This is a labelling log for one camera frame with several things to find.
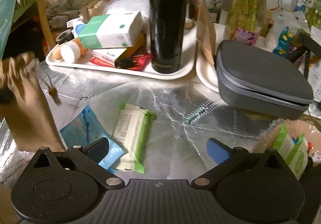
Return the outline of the blue wet wipes pack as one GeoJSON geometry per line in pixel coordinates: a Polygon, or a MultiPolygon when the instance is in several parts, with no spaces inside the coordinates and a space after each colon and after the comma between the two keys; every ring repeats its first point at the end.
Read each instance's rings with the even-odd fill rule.
{"type": "Polygon", "coordinates": [[[125,154],[123,149],[111,139],[102,127],[89,105],[87,105],[75,119],[64,126],[60,130],[60,134],[68,148],[74,145],[86,147],[100,138],[106,138],[109,145],[106,156],[100,159],[94,154],[94,159],[92,159],[105,169],[109,169],[125,154]]]}

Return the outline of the green white wipes pack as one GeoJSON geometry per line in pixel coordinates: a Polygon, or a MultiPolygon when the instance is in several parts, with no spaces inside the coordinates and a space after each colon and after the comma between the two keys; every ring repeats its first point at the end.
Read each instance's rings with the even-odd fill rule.
{"type": "Polygon", "coordinates": [[[116,160],[112,169],[145,173],[145,146],[149,139],[150,126],[156,118],[156,114],[151,110],[125,102],[120,104],[112,140],[122,148],[124,154],[116,160]]]}

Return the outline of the green wipes pack in basket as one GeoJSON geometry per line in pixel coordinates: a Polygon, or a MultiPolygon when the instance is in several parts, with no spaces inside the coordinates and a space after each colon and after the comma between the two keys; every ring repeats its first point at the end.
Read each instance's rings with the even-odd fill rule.
{"type": "Polygon", "coordinates": [[[290,135],[285,124],[281,125],[271,147],[278,151],[297,180],[301,178],[308,163],[308,142],[305,135],[290,135]]]}

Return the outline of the woven basket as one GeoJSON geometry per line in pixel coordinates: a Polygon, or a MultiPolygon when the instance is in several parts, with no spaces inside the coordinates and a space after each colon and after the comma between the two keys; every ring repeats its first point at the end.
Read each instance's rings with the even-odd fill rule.
{"type": "Polygon", "coordinates": [[[320,164],[320,125],[314,119],[277,120],[259,137],[253,152],[275,149],[300,179],[308,168],[320,164]]]}

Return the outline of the grey zippered hard case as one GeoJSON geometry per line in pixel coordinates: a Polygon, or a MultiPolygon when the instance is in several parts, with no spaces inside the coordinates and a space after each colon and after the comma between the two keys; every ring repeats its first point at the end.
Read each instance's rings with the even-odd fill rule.
{"type": "Polygon", "coordinates": [[[311,85],[293,63],[255,46],[222,41],[215,70],[221,98],[236,108],[295,120],[314,101],[311,85]]]}

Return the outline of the white plastic tray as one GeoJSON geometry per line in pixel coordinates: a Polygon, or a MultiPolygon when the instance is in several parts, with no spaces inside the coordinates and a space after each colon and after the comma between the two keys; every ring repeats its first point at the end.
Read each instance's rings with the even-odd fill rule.
{"type": "Polygon", "coordinates": [[[194,67],[196,56],[196,27],[184,31],[180,68],[171,74],[162,74],[152,67],[151,55],[141,48],[134,56],[117,61],[115,65],[95,57],[90,51],[75,62],[57,60],[53,57],[56,45],[46,57],[46,63],[58,67],[91,69],[99,71],[116,72],[121,74],[136,75],[158,80],[176,80],[189,74],[194,67]]]}

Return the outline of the orange white pill bottle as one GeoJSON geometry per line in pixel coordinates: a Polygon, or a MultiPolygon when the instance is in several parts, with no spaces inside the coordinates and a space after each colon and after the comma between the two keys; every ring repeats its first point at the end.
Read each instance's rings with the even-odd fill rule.
{"type": "Polygon", "coordinates": [[[74,63],[87,52],[88,50],[82,46],[79,38],[76,38],[55,47],[52,57],[58,61],[63,60],[67,63],[74,63]]]}

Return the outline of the black tape roll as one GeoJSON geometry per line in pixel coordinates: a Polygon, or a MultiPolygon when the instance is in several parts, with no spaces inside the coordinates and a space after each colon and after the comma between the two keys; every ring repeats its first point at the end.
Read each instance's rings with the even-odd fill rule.
{"type": "Polygon", "coordinates": [[[67,30],[63,31],[62,33],[60,33],[56,37],[55,41],[56,41],[57,44],[60,45],[60,44],[63,44],[65,42],[69,42],[69,41],[71,41],[73,39],[74,39],[74,36],[73,36],[72,31],[70,29],[67,29],[67,30]]]}

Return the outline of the brown paper bag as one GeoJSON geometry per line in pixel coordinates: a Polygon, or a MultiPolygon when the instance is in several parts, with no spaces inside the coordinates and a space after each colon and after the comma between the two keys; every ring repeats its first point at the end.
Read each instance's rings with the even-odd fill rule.
{"type": "Polygon", "coordinates": [[[196,40],[207,61],[214,66],[216,31],[204,0],[198,0],[196,40]]]}

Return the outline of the green white tissue box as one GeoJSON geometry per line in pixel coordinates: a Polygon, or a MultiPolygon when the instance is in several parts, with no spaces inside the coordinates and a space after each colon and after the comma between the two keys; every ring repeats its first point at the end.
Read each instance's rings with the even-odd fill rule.
{"type": "Polygon", "coordinates": [[[86,49],[133,47],[143,29],[140,12],[94,16],[78,38],[86,49]]]}

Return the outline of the right glass vase bamboo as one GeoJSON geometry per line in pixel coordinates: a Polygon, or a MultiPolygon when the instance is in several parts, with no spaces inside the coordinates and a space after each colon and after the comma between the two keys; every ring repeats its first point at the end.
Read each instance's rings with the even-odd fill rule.
{"type": "Polygon", "coordinates": [[[224,39],[255,45],[266,10],[267,0],[232,0],[226,18],[224,39]]]}

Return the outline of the wooden chair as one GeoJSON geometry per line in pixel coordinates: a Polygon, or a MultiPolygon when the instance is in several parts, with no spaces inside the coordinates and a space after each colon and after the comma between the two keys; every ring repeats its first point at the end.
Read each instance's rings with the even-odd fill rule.
{"type": "Polygon", "coordinates": [[[16,0],[4,57],[33,51],[43,61],[54,46],[45,0],[16,0]]]}

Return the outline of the far right bamboo vase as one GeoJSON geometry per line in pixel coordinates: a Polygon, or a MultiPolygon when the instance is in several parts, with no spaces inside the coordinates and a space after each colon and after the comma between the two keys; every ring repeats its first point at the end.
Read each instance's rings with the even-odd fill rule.
{"type": "Polygon", "coordinates": [[[309,28],[320,28],[320,0],[312,0],[312,3],[306,6],[305,17],[309,28]]]}

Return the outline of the black thermos bottle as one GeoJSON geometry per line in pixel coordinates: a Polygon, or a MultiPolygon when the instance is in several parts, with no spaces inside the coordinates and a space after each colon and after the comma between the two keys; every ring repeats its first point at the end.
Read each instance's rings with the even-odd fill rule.
{"type": "Polygon", "coordinates": [[[178,71],[187,0],[149,0],[152,67],[161,74],[178,71]]]}

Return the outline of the green hanging cloth bag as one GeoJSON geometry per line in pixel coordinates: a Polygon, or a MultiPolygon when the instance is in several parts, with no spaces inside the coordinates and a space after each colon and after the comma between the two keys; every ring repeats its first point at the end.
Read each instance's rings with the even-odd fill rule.
{"type": "Polygon", "coordinates": [[[1,0],[1,60],[15,57],[20,50],[21,39],[17,32],[11,33],[14,10],[17,0],[1,0]]]}

